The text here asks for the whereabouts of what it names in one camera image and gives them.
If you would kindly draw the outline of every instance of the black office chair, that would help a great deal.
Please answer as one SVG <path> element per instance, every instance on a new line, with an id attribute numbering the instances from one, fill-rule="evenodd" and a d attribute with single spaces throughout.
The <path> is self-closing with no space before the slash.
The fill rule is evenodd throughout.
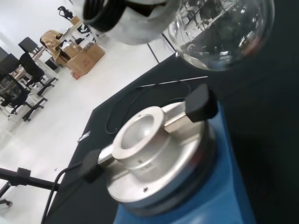
<path id="1" fill-rule="evenodd" d="M 30 91 L 25 89 L 17 80 L 15 80 L 11 75 L 0 71 L 0 97 L 3 99 L 1 102 L 2 106 L 10 106 L 13 108 L 12 114 L 17 114 L 16 110 L 22 106 L 27 105 L 30 110 L 22 117 L 24 121 L 31 121 L 29 118 L 34 110 L 37 108 L 42 108 L 40 104 L 43 101 L 48 101 L 42 98 L 37 104 L 31 106 L 26 102 Z"/>
<path id="2" fill-rule="evenodd" d="M 42 79 L 44 76 L 44 71 L 37 66 L 37 64 L 34 62 L 32 57 L 28 53 L 24 53 L 20 57 L 20 64 L 23 66 L 25 71 L 32 76 L 32 79 L 26 84 L 26 86 L 30 86 L 35 83 L 40 83 L 43 85 L 43 88 L 37 93 L 38 96 L 41 96 L 42 93 L 48 88 L 49 86 L 54 87 L 52 85 L 52 82 L 55 80 L 58 80 L 57 78 L 51 79 L 48 83 L 43 83 Z"/>

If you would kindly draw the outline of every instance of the white desk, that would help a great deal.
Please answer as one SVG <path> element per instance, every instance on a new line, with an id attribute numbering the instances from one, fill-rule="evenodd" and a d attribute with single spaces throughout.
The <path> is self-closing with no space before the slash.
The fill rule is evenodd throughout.
<path id="1" fill-rule="evenodd" d="M 43 52 L 45 52 L 45 51 L 46 51 L 46 48 L 42 47 L 41 50 L 32 59 L 45 72 L 45 75 L 46 74 L 50 75 L 50 77 L 48 77 L 48 78 L 55 78 L 56 77 L 56 72 L 53 71 L 48 65 L 46 65 L 43 61 L 40 60 L 40 57 L 42 56 Z M 14 76 L 14 78 L 16 80 L 19 80 L 19 79 L 24 77 L 25 73 L 26 73 L 25 69 L 21 68 L 19 73 L 16 76 Z"/>
<path id="2" fill-rule="evenodd" d="M 78 22 L 76 25 L 73 25 L 68 31 L 66 31 L 66 32 L 62 35 L 62 37 L 59 39 L 59 41 L 62 43 L 64 40 L 66 40 L 68 37 L 70 37 L 71 34 L 72 34 L 73 32 L 77 31 L 77 29 L 78 29 L 81 25 L 83 25 L 83 22 L 82 22 L 82 21 Z"/>

